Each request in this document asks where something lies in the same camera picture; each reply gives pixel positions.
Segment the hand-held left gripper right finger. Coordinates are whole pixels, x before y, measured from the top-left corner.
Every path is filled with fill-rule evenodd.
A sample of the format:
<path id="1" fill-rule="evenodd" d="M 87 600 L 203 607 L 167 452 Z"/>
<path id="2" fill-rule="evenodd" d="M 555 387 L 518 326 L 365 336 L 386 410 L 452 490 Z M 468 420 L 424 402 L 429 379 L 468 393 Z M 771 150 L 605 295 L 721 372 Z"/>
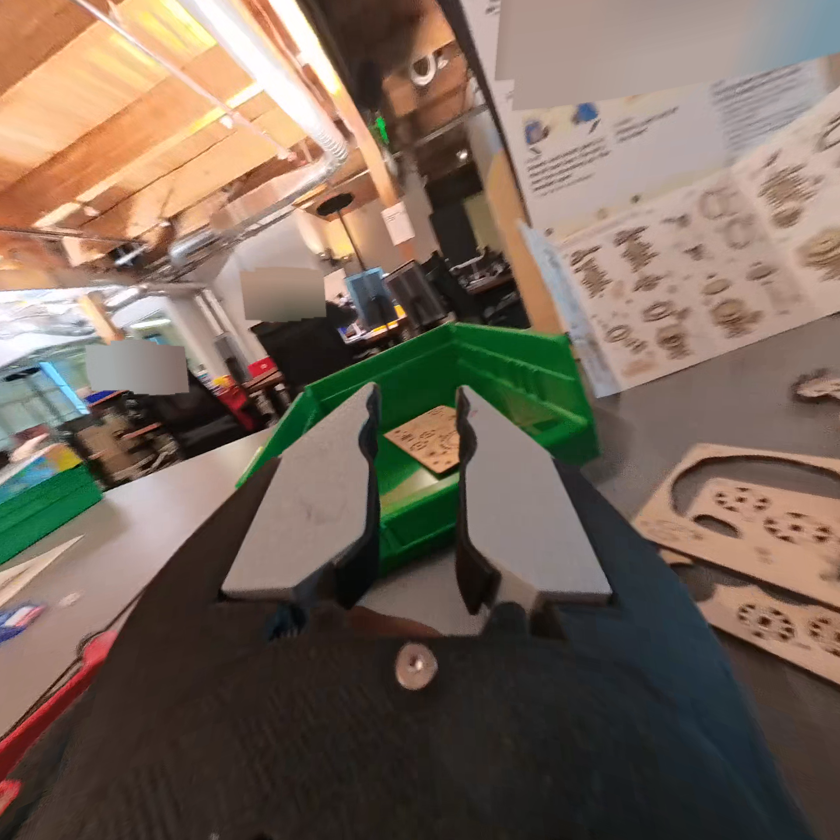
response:
<path id="1" fill-rule="evenodd" d="M 613 589 L 551 454 L 467 385 L 456 429 L 455 577 L 468 613 L 609 603 Z"/>

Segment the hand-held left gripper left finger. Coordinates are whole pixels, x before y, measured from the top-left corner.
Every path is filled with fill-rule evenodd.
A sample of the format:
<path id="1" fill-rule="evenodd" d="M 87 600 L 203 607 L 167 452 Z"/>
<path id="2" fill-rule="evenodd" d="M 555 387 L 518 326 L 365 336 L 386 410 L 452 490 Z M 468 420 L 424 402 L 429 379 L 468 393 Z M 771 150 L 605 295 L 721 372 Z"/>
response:
<path id="1" fill-rule="evenodd" d="M 224 596 L 351 608 L 367 592 L 380 562 L 381 409 L 379 386 L 366 383 L 283 452 Z"/>

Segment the laser-cut wooden parts sheet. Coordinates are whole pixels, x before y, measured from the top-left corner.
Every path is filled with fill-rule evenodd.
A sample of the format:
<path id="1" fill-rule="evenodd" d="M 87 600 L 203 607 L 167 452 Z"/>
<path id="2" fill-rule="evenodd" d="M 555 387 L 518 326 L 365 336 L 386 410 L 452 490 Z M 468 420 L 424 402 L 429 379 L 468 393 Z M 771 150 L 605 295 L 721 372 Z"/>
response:
<path id="1" fill-rule="evenodd" d="M 385 439 L 436 476 L 459 465 L 457 412 L 436 406 L 384 434 Z"/>

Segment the green plastic bin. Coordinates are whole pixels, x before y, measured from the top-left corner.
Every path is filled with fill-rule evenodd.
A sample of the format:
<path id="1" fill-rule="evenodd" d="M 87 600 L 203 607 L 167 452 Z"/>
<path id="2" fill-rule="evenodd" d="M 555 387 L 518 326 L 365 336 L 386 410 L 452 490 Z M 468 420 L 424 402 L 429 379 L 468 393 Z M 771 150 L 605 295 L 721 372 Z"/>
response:
<path id="1" fill-rule="evenodd" d="M 467 385 L 558 460 L 582 466 L 600 453 L 592 407 L 571 344 L 561 335 L 451 322 L 306 386 L 236 483 L 318 424 L 363 384 L 381 391 L 381 572 L 390 574 L 452 545 L 458 473 L 432 473 L 385 433 Z"/>
<path id="2" fill-rule="evenodd" d="M 103 499 L 89 469 L 76 465 L 35 483 L 2 485 L 1 563 L 18 554 L 92 508 Z"/>

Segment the small wooden model piece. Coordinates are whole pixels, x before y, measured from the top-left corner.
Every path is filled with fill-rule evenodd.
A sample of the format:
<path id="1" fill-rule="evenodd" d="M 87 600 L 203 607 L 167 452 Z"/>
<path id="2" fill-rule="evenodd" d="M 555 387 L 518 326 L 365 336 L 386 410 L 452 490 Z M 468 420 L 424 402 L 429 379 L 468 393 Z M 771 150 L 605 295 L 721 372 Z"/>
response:
<path id="1" fill-rule="evenodd" d="M 794 381 L 791 395 L 803 403 L 839 403 L 839 374 L 829 370 L 804 374 Z"/>

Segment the wooden sheet with large cutout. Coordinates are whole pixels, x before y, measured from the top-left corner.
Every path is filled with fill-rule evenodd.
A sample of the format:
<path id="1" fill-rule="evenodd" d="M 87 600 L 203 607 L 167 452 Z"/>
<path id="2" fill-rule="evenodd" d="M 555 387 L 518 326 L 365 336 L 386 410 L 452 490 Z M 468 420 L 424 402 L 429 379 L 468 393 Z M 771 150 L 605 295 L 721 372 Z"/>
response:
<path id="1" fill-rule="evenodd" d="M 757 459 L 838 479 L 838 459 L 697 444 L 637 514 L 635 528 L 660 547 L 838 606 L 838 499 L 715 478 L 686 513 L 674 488 L 693 469 Z"/>

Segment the grey desk panel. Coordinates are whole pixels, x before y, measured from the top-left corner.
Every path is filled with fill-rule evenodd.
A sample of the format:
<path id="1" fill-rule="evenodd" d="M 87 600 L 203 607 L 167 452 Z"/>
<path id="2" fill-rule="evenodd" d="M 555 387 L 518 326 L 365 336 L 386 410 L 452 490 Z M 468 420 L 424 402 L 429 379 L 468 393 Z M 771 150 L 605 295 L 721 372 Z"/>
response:
<path id="1" fill-rule="evenodd" d="M 437 299 L 416 260 L 409 260 L 389 272 L 384 283 L 416 330 L 425 331 L 433 327 L 438 320 Z"/>

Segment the pale wooden board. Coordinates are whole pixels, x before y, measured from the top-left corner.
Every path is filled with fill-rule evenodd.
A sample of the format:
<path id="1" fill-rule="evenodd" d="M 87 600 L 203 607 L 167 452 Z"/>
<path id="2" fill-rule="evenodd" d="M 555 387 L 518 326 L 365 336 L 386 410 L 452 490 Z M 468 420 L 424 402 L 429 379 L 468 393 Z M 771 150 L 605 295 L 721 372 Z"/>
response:
<path id="1" fill-rule="evenodd" d="M 527 222 L 526 214 L 508 154 L 504 150 L 492 155 L 484 175 L 484 187 L 502 250 L 532 329 L 547 334 L 565 334 L 564 322 L 520 230 L 520 226 Z"/>

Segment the white paper sheet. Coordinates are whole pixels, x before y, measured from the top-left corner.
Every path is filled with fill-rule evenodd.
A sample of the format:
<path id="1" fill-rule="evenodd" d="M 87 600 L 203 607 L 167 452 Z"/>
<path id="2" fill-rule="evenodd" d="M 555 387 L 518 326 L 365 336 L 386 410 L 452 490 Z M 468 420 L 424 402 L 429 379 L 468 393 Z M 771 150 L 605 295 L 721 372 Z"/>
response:
<path id="1" fill-rule="evenodd" d="M 2 571 L 1 606 L 10 603 L 29 583 L 47 570 L 63 553 L 74 547 L 82 539 L 83 536 L 75 537 L 30 560 L 18 563 L 9 570 Z"/>

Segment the white paper sign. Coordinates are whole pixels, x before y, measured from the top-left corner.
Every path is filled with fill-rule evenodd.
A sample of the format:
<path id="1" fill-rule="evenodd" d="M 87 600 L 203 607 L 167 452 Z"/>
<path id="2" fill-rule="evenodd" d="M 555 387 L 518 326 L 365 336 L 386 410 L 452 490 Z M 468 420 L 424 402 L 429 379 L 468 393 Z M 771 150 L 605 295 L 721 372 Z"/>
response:
<path id="1" fill-rule="evenodd" d="M 384 207 L 381 217 L 394 246 L 404 245 L 415 238 L 414 226 L 404 201 Z"/>

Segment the folded assembly diagram sheet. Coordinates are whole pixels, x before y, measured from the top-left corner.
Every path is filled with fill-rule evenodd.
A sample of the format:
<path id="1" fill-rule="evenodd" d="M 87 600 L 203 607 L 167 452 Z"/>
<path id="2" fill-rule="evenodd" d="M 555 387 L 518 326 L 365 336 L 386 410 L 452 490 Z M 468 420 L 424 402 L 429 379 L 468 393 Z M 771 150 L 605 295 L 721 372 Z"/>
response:
<path id="1" fill-rule="evenodd" d="M 562 243 L 595 396 L 838 313 L 838 94 L 720 174 Z"/>

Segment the wooden sheet with gear cutouts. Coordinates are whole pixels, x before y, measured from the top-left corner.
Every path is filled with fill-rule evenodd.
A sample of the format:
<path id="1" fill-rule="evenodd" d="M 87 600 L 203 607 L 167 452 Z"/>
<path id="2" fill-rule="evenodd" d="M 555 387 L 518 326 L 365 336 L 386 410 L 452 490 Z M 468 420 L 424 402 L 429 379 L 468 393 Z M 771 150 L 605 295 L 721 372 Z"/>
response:
<path id="1" fill-rule="evenodd" d="M 837 608 L 738 577 L 670 549 L 658 552 L 711 627 L 838 686 Z"/>

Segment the black floor lamp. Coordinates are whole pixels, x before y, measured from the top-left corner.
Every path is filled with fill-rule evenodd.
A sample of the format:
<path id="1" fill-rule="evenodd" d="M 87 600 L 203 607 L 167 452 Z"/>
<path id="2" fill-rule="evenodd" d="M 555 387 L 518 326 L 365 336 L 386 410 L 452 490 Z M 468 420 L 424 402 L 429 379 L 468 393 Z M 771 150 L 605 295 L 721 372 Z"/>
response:
<path id="1" fill-rule="evenodd" d="M 320 202 L 320 204 L 316 208 L 316 211 L 321 218 L 336 216 L 336 218 L 339 219 L 343 231 L 350 242 L 351 248 L 353 250 L 353 255 L 356 258 L 360 271 L 364 272 L 365 270 L 367 270 L 367 265 L 364 263 L 364 259 L 355 242 L 353 235 L 351 234 L 350 228 L 347 222 L 344 220 L 344 212 L 351 204 L 353 204 L 353 202 L 354 194 L 352 192 L 335 193 L 323 200 L 322 202 Z"/>

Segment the blue and red card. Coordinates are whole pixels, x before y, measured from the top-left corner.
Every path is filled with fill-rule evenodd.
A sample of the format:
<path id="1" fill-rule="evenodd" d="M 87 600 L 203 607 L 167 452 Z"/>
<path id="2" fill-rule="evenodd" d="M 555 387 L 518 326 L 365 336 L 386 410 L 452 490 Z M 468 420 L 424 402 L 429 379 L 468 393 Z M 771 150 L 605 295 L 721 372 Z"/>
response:
<path id="1" fill-rule="evenodd" d="M 22 603 L 11 608 L 1 610 L 1 645 L 22 634 L 29 626 L 38 620 L 46 610 L 46 605 L 38 603 Z"/>

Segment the silver ventilation duct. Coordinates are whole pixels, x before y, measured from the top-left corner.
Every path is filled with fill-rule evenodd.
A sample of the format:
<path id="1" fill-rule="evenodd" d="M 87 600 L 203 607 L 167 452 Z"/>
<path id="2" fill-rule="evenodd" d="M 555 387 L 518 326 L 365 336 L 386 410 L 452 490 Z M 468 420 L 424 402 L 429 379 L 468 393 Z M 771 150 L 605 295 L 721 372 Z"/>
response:
<path id="1" fill-rule="evenodd" d="M 335 96 L 341 79 L 297 2 L 181 2 L 234 63 L 319 148 L 314 162 L 260 184 L 223 206 L 204 227 L 176 239 L 168 249 L 173 266 L 187 267 L 200 255 L 252 238 L 288 215 L 294 204 L 325 186 L 347 161 L 343 132 L 309 81 Z"/>

